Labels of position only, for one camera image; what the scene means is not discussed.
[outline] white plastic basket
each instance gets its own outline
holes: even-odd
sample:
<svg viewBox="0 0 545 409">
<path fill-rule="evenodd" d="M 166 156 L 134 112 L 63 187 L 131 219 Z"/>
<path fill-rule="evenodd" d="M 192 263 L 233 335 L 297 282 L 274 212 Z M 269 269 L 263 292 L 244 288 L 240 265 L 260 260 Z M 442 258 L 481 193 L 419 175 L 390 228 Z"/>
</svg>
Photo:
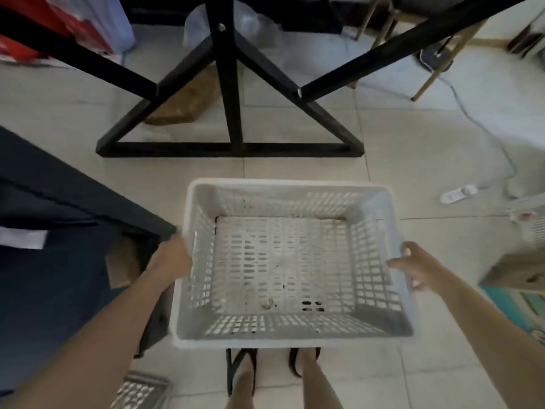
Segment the white plastic basket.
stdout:
<svg viewBox="0 0 545 409">
<path fill-rule="evenodd" d="M 193 254 L 176 281 L 177 347 L 304 347 L 412 336 L 391 196 L 325 181 L 197 179 L 183 235 Z"/>
</svg>

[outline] person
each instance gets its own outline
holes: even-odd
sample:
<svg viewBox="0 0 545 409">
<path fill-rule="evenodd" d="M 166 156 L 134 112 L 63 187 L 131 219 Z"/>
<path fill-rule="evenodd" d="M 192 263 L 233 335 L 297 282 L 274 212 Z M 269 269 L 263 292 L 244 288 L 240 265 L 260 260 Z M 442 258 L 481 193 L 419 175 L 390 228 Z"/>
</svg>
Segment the person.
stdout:
<svg viewBox="0 0 545 409">
<path fill-rule="evenodd" d="M 446 303 L 492 383 L 510 409 L 545 408 L 545 350 L 490 302 L 417 243 L 387 262 Z M 4 409 L 106 409 L 128 371 L 146 322 L 162 291 L 190 274 L 192 261 L 181 237 L 160 245 L 146 271 L 89 321 Z M 293 370 L 303 377 L 305 409 L 341 409 L 317 364 L 314 349 L 292 350 Z M 255 353 L 238 353 L 230 373 L 234 387 L 226 409 L 253 409 Z"/>
</svg>

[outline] forearm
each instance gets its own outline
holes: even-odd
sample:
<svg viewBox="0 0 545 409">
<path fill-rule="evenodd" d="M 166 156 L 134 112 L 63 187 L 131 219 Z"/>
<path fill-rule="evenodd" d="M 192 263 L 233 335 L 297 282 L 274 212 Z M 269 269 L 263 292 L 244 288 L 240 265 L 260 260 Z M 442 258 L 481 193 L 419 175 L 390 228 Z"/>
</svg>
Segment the forearm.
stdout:
<svg viewBox="0 0 545 409">
<path fill-rule="evenodd" d="M 545 407 L 545 350 L 460 278 L 438 291 L 509 408 Z"/>
<path fill-rule="evenodd" d="M 159 273 L 144 273 L 19 388 L 5 408 L 109 408 L 168 284 Z"/>
</svg>

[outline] cable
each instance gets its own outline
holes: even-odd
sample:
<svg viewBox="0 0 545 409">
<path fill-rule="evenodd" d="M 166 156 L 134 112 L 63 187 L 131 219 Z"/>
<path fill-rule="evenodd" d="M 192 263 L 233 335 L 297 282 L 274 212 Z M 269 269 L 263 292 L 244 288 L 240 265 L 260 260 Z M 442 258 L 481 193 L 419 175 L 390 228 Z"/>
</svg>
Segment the cable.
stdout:
<svg viewBox="0 0 545 409">
<path fill-rule="evenodd" d="M 431 68 L 424 60 L 421 59 L 421 54 L 422 52 L 420 51 L 420 55 L 418 57 L 419 59 L 419 63 L 424 66 L 428 71 L 430 72 L 433 72 L 435 69 Z M 517 176 L 517 166 L 515 165 L 513 159 L 509 156 L 509 153 L 507 152 L 507 150 L 505 149 L 505 146 L 504 144 L 501 142 L 501 140 L 499 138 L 497 138 L 492 132 L 490 132 L 490 130 L 488 130 L 484 125 L 482 125 L 478 120 L 476 120 L 473 116 L 471 116 L 468 112 L 468 110 L 466 109 L 466 106 L 464 105 L 464 102 L 462 102 L 461 98 L 460 98 L 460 95 L 458 95 L 458 92 L 456 91 L 456 89 L 454 88 L 453 84 L 446 80 L 443 76 L 439 76 L 438 79 L 440 81 L 442 81 L 444 84 L 446 84 L 451 90 L 452 90 L 452 93 L 454 95 L 454 100 L 456 101 L 456 103 L 458 104 L 458 107 L 460 108 L 460 110 L 462 111 L 462 113 L 464 114 L 464 116 L 467 118 L 467 120 L 469 120 L 471 123 L 473 123 L 475 126 L 477 126 L 480 130 L 482 130 L 488 137 L 489 139 L 492 140 L 492 142 L 500 148 L 501 152 L 503 153 L 504 157 L 507 159 L 508 161 L 508 164 L 511 168 L 511 175 L 507 176 L 506 178 L 500 178 L 500 179 L 496 179 L 497 181 L 504 181 L 504 180 L 509 180 L 509 179 L 512 179 L 514 178 L 515 176 Z M 492 184 L 491 183 L 488 183 L 486 185 L 479 185 L 478 188 L 479 189 L 485 189 L 485 188 L 488 188 L 490 187 Z"/>
</svg>

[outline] black flip-flop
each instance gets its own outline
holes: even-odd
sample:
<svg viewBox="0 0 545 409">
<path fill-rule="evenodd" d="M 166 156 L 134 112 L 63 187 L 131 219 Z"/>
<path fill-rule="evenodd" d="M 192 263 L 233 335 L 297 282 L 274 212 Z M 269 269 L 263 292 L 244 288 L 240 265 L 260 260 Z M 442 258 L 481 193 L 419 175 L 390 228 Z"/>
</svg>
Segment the black flip-flop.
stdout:
<svg viewBox="0 0 545 409">
<path fill-rule="evenodd" d="M 248 354 L 250 360 L 252 360 L 253 366 L 253 387 L 252 387 L 252 396 L 255 392 L 255 373 L 257 371 L 257 349 L 240 349 L 238 354 L 235 357 L 235 360 L 231 359 L 231 349 L 227 349 L 227 393 L 229 396 L 233 393 L 233 378 L 235 373 L 238 370 L 242 360 Z"/>
<path fill-rule="evenodd" d="M 321 347 L 316 348 L 316 360 L 318 360 L 318 357 L 320 356 L 320 350 Z M 290 359 L 288 361 L 288 365 L 290 366 L 290 370 L 292 371 L 293 375 L 296 377 L 302 377 L 299 373 L 297 373 L 297 369 L 295 368 L 295 361 L 297 360 L 297 353 L 299 352 L 298 347 L 292 347 L 290 349 Z"/>
</svg>

